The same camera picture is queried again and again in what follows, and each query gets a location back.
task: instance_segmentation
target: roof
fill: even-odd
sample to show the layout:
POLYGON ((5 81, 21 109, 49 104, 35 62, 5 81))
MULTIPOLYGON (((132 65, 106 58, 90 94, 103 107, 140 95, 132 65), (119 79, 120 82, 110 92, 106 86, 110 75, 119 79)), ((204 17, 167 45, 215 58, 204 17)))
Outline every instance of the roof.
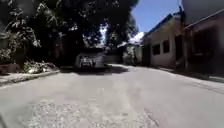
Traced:
POLYGON ((159 29, 162 25, 164 25, 166 22, 168 22, 170 19, 173 18, 172 14, 168 14, 162 21, 160 21, 154 28, 152 28, 146 35, 150 35, 155 30, 159 29))
POLYGON ((155 30, 159 29, 161 26, 163 26, 165 23, 167 23, 168 21, 170 21, 173 17, 176 17, 180 15, 180 12, 176 12, 173 14, 168 14, 162 21, 160 21, 154 28, 152 28, 148 33, 145 34, 145 36, 150 35, 151 33, 153 33, 155 30))

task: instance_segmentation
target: vegetation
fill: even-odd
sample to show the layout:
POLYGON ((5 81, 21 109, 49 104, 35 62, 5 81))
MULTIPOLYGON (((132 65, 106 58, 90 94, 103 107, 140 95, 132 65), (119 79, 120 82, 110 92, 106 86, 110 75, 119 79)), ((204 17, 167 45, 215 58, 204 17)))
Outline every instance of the vegetation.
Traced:
POLYGON ((5 60, 24 51, 25 56, 36 61, 73 61, 71 58, 84 47, 100 43, 102 28, 107 28, 109 47, 116 47, 138 32, 131 15, 138 0, 37 0, 33 3, 35 11, 29 15, 14 0, 2 2, 11 9, 11 20, 3 34, 7 52, 0 51, 5 60))

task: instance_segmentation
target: street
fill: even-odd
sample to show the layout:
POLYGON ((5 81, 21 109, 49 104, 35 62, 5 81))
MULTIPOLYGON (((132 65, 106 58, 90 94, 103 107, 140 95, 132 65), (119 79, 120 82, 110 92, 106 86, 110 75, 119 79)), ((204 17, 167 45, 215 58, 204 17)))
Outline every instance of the street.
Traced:
POLYGON ((224 94, 197 84, 141 67, 62 72, 1 87, 0 128, 223 128, 224 94))

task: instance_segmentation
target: white building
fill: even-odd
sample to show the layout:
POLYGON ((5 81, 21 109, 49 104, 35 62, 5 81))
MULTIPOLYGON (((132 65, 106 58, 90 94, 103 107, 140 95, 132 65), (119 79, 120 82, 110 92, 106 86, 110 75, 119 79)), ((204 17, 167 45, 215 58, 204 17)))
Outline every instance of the white building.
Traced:
POLYGON ((144 37, 143 44, 150 45, 150 65, 175 67, 183 56, 180 16, 169 14, 144 37))

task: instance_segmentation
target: curb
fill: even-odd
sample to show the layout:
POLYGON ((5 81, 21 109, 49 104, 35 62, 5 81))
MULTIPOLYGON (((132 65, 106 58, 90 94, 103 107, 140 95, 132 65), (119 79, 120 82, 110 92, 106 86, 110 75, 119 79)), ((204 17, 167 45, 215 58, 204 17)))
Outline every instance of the curb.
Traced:
POLYGON ((25 76, 25 77, 20 77, 20 78, 15 78, 15 79, 9 79, 7 81, 0 82, 0 87, 3 85, 7 85, 7 84, 15 84, 15 83, 19 83, 19 82, 34 80, 34 79, 41 78, 41 77, 55 75, 55 74, 58 74, 59 72, 60 71, 52 71, 52 72, 46 72, 46 73, 40 73, 40 74, 33 74, 31 76, 25 76))
POLYGON ((183 76, 187 76, 187 77, 200 79, 200 80, 224 83, 224 78, 222 78, 222 77, 209 76, 209 75, 204 75, 204 74, 196 73, 196 72, 180 72, 180 71, 175 71, 173 69, 167 69, 167 68, 158 68, 158 69, 162 70, 162 71, 174 73, 174 74, 179 74, 179 75, 183 75, 183 76))

